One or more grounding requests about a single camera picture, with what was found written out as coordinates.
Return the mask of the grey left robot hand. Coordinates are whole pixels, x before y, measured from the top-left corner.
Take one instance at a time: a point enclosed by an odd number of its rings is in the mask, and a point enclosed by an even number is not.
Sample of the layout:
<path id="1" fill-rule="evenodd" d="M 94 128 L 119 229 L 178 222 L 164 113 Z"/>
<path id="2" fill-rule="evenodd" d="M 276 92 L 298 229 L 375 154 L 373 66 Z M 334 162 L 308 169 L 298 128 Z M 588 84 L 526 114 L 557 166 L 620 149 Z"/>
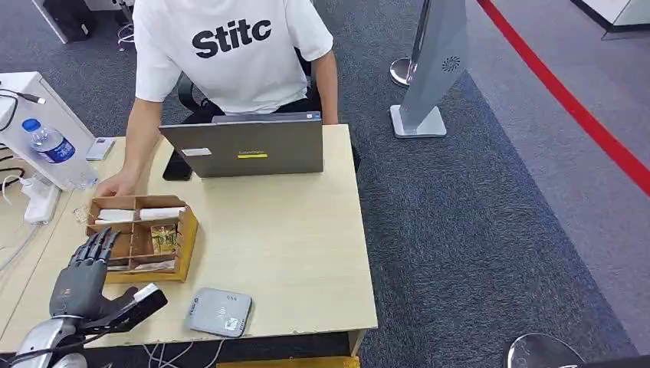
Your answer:
<path id="1" fill-rule="evenodd" d="M 110 300 L 103 296 L 107 265 L 113 246 L 120 235 L 107 227 L 91 235 L 72 254 L 55 282 L 50 298 L 52 317 L 75 316 L 85 320 L 99 320 L 128 305 L 138 291 L 129 287 L 119 297 Z"/>

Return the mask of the person's right hand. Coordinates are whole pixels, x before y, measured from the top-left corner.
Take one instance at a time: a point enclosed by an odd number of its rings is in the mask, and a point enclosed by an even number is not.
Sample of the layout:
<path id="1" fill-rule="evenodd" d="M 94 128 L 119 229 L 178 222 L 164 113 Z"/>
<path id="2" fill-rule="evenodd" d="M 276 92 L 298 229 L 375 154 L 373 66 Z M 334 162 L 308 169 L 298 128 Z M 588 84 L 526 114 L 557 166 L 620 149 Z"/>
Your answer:
<path id="1" fill-rule="evenodd" d="M 137 172 L 120 170 L 97 186 L 94 197 L 131 196 L 136 192 L 139 179 Z"/>

